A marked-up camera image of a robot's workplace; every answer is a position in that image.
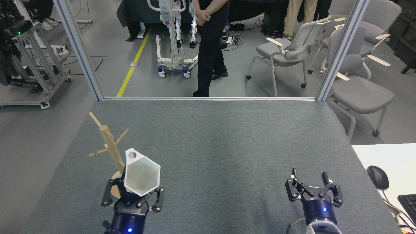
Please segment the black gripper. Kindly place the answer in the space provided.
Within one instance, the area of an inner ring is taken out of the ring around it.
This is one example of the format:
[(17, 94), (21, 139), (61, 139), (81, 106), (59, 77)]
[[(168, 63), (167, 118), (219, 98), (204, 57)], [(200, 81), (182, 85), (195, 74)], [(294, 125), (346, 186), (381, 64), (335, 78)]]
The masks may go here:
[[(111, 189), (116, 186), (116, 191), (119, 192), (120, 198), (111, 195)], [(145, 220), (147, 213), (160, 212), (163, 206), (165, 189), (161, 186), (141, 196), (136, 205), (126, 206), (126, 202), (123, 199), (124, 180), (123, 179), (110, 179), (107, 182), (104, 195), (102, 198), (101, 206), (114, 205), (114, 215), (112, 223), (108, 221), (103, 222), (105, 228), (105, 234), (142, 234), (144, 232)], [(157, 198), (153, 205), (149, 205), (148, 199), (152, 194), (156, 194)]]
[[(303, 211), (306, 220), (306, 224), (309, 225), (316, 220), (327, 220), (337, 224), (337, 219), (332, 207), (340, 207), (343, 204), (343, 197), (341, 193), (340, 185), (335, 185), (334, 182), (329, 179), (327, 172), (321, 174), (324, 188), (320, 192), (320, 198), (310, 197), (309, 190), (304, 183), (297, 180), (297, 171), (292, 169), (290, 178), (285, 182), (285, 188), (288, 198), (291, 202), (301, 200), (300, 196), (303, 192)], [(331, 200), (330, 196), (326, 195), (328, 190), (332, 191), (334, 198)]]

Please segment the person's hand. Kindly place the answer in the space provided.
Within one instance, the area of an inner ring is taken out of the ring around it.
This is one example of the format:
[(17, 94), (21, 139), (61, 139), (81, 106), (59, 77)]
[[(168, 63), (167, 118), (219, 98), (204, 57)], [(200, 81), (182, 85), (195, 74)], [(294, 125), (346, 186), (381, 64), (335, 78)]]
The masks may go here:
[(203, 9), (196, 9), (197, 19), (196, 22), (199, 26), (203, 26), (205, 22), (210, 20), (210, 15)]

